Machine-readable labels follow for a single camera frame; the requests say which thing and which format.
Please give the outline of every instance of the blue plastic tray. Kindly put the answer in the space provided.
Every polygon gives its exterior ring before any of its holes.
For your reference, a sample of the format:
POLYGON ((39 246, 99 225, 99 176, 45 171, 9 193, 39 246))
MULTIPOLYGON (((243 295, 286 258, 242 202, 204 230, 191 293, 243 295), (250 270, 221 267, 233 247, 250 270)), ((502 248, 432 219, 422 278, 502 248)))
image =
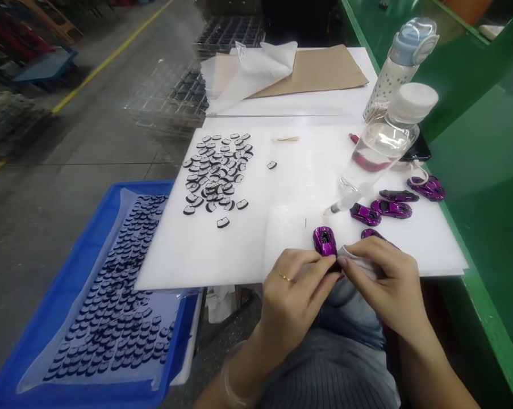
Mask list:
POLYGON ((114 225, 120 207, 120 191, 137 194, 169 194, 174 181, 131 182, 112 185, 76 242, 69 258, 44 296, 21 341, 0 373, 0 408, 147 408, 160 404, 169 383, 182 368, 197 295, 184 298, 178 309, 164 374, 158 390, 150 381, 110 385, 57 385, 44 383, 16 395, 16 386, 50 339, 63 324, 73 301, 83 288, 114 225))

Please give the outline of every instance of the factory floor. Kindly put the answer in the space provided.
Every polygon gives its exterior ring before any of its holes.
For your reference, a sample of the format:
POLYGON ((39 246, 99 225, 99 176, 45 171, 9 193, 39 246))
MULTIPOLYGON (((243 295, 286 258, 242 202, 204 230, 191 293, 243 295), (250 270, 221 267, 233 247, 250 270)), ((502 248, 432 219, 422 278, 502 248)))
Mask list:
MULTIPOLYGON (((81 77, 164 5, 166 0, 157 0, 130 10, 102 10, 104 17, 85 28, 85 37, 76 45, 81 77)), ((0 369, 108 188, 117 182, 177 175, 189 141, 145 132, 123 106, 159 59, 188 65, 194 57, 191 44, 203 25, 193 0, 173 0, 80 89, 26 154, 0 169, 0 369)), ((70 89, 51 94, 38 89, 24 93, 52 109, 76 87, 74 80, 70 89)), ((229 345, 252 330, 254 320, 242 321, 196 358, 191 386, 172 388, 164 404, 190 407, 229 345)))

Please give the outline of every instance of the bracelet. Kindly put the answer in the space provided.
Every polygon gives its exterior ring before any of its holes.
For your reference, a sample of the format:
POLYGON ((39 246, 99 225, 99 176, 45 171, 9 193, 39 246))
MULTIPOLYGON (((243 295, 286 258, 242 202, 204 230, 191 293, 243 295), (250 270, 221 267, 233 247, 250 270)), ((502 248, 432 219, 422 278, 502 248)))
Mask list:
POLYGON ((249 398, 240 398, 232 390, 232 386, 230 385, 230 379, 228 378, 228 361, 230 360, 230 357, 232 357, 246 342, 247 341, 241 341, 232 348, 232 350, 226 357, 224 365, 222 365, 222 370, 220 371, 222 397, 228 404, 228 407, 232 409, 244 409, 254 407, 260 397, 260 394, 256 394, 249 398))

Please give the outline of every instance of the left hand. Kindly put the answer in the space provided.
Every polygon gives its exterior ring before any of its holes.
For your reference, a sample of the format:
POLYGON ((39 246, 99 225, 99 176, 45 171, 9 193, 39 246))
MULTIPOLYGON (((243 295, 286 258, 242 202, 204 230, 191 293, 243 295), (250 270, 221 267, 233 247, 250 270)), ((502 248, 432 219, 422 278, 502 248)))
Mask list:
POLYGON ((322 257, 316 251, 286 249, 264 281, 262 315, 249 342, 270 369, 279 365, 303 340, 340 273, 326 271, 336 256, 322 257), (304 264, 314 263, 293 281, 304 264))

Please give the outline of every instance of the white cutting board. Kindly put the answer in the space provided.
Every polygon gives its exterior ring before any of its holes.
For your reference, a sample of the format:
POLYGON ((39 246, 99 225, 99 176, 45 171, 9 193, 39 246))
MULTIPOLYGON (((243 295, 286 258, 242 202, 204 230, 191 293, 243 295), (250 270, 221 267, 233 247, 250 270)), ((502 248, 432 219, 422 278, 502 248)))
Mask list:
MULTIPOLYGON (((353 152, 349 132, 360 134, 363 124, 329 127, 247 128, 222 130, 249 133, 254 148, 242 183, 234 184, 233 199, 249 206, 231 212, 220 206, 213 213, 198 208, 192 216, 187 205, 186 177, 182 168, 164 215, 149 248, 135 288, 172 289, 261 282, 284 248, 312 248, 315 227, 332 227, 337 244, 357 241, 367 228, 348 212, 330 218, 322 215, 341 191, 341 170, 353 152), (273 142, 273 138, 299 136, 297 142, 273 142), (277 167, 267 169, 274 160, 277 167), (230 225, 216 227, 227 216, 230 225)), ((196 154, 195 145, 207 134, 197 130, 185 159, 196 154)), ((376 184, 380 189, 403 190, 408 174, 390 172, 376 184)), ((368 205, 370 199, 362 200, 368 205)), ((440 206, 421 198, 413 203, 410 219, 383 218, 376 230, 403 251, 413 255, 422 276, 462 274, 468 265, 440 206)))

